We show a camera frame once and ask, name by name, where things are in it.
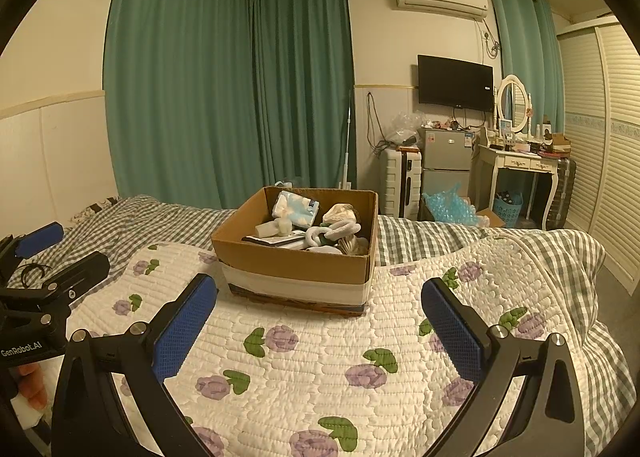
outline floral bedspread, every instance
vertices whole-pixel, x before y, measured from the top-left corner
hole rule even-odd
[[[422,312],[422,283],[434,276],[489,325],[530,339],[563,334],[588,403],[582,348],[564,299],[517,239],[490,237],[449,255],[379,267],[358,318],[251,303],[228,291],[213,252],[150,244],[74,310],[67,334],[81,327],[115,334],[149,321],[199,272],[216,280],[216,307],[165,385],[216,457],[423,455],[472,388]],[[59,365],[47,369],[51,393]],[[116,383],[140,442],[159,451],[126,380]],[[512,383],[481,451],[497,443],[521,383]]]

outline white suitcase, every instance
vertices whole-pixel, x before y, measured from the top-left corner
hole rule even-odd
[[[420,152],[387,148],[380,155],[380,169],[380,213],[417,220],[422,175]]]

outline human hand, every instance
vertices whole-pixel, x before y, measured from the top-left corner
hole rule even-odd
[[[44,388],[44,374],[38,363],[28,363],[18,367],[23,376],[18,382],[18,390],[29,400],[35,410],[43,410],[47,406],[47,391]]]

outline wall-mounted tv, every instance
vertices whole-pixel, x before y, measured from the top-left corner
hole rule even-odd
[[[419,55],[418,101],[492,112],[494,70],[479,63]]]

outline wardrobe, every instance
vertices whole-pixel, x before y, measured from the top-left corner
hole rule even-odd
[[[558,33],[565,126],[577,162],[567,221],[607,251],[632,293],[640,280],[640,56],[613,17]]]

